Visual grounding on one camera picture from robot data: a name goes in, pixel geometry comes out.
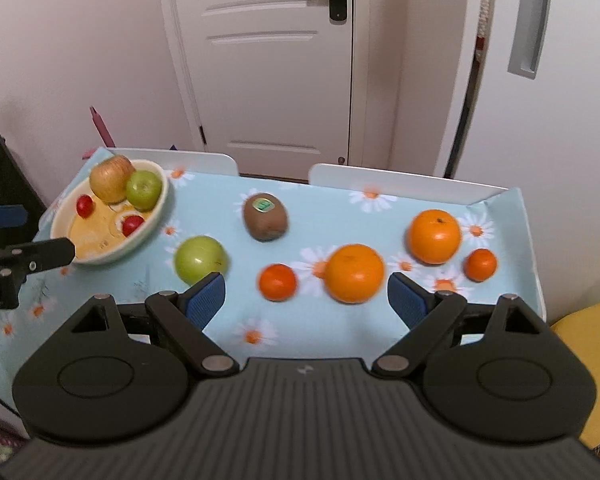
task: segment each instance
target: tangerine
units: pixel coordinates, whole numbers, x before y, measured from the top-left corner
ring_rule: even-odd
[[[324,286],[334,300],[364,303],[378,292],[384,262],[371,247],[352,244],[335,251],[324,267]]]
[[[464,275],[474,282],[483,282],[494,275],[498,259],[488,249],[476,249],[464,261]]]
[[[296,293],[298,280],[290,267],[273,264],[260,273],[258,288],[264,298],[269,301],[285,301]]]
[[[405,234],[407,249],[429,265],[448,262],[456,254],[461,241],[458,221],[440,209],[422,211],[413,219]]]

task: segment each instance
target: kiwi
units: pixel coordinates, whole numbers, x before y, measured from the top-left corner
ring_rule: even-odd
[[[245,200],[242,219],[249,234],[259,242],[280,238],[289,226],[282,202],[269,193],[258,193]]]

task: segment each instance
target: green apple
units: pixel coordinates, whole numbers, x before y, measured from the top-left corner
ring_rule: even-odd
[[[209,236],[194,236],[180,244],[173,256],[178,277],[187,285],[199,282],[210,272],[224,276],[228,257],[217,240]]]
[[[162,192],[162,180],[153,171],[135,171],[126,181],[126,199],[138,211],[155,207]]]

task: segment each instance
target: gray handle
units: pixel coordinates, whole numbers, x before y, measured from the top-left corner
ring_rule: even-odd
[[[538,74],[549,0],[520,0],[516,35],[513,38],[509,72],[529,79]]]

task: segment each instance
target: light blue tablecloth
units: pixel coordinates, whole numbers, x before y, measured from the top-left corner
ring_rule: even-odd
[[[61,197],[108,156],[98,150]],[[374,248],[384,258],[386,277],[402,270],[429,290],[438,280],[450,280],[475,303],[515,292],[540,313],[526,213],[517,189],[461,206],[371,198],[273,180],[180,172],[173,176],[161,228],[138,250],[108,266],[71,265],[32,275],[20,292],[20,307],[0,312],[1,399],[13,406],[11,381],[19,367],[93,294],[109,292],[118,303],[135,303],[159,290],[186,290],[171,260],[181,241],[200,234],[216,238],[231,259],[226,302],[205,333],[241,363],[250,356],[359,356],[370,364],[408,331],[390,308],[384,288],[368,303],[355,306],[339,304],[323,291],[313,265],[344,244]],[[257,191],[277,196],[288,211],[290,228],[279,240],[257,242],[242,224],[242,202]],[[430,208],[455,215],[465,232],[458,254],[439,267],[415,263],[402,245],[411,219]],[[48,238],[50,220],[45,219],[37,239]],[[480,227],[482,236],[474,236],[480,230],[472,226]],[[491,248],[500,263],[496,275],[481,284],[461,272],[462,260],[478,246]],[[256,287],[259,272],[272,263],[290,265],[298,274],[298,293],[285,303],[264,300]],[[246,341],[254,335],[258,344]]]

